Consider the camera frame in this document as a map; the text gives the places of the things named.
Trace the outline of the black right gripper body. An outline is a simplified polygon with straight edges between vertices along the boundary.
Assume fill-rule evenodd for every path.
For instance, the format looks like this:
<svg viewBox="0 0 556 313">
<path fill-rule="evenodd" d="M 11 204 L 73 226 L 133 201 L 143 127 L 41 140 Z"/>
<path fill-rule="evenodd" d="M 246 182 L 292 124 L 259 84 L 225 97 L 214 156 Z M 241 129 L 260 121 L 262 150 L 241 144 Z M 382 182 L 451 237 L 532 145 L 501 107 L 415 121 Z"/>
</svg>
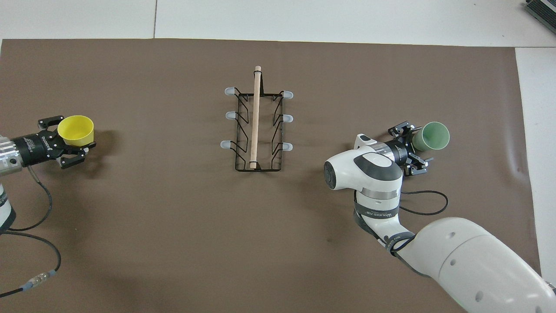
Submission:
<svg viewBox="0 0 556 313">
<path fill-rule="evenodd" d="M 388 147 L 391 149 L 398 166 L 416 166 L 417 161 L 410 157 L 410 154 L 416 155 L 416 149 L 411 142 L 403 140 L 390 140 Z"/>
</svg>

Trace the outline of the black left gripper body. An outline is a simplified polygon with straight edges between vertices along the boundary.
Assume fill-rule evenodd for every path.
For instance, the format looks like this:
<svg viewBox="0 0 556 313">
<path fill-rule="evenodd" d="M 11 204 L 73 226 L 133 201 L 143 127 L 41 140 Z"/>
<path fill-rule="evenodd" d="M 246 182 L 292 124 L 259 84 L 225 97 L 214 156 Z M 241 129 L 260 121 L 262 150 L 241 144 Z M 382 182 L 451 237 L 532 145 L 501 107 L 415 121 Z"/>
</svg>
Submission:
<svg viewBox="0 0 556 313">
<path fill-rule="evenodd" d="M 62 155 L 62 137 L 57 132 L 42 130 L 12 139 L 20 153 L 23 167 L 34 166 Z"/>
</svg>

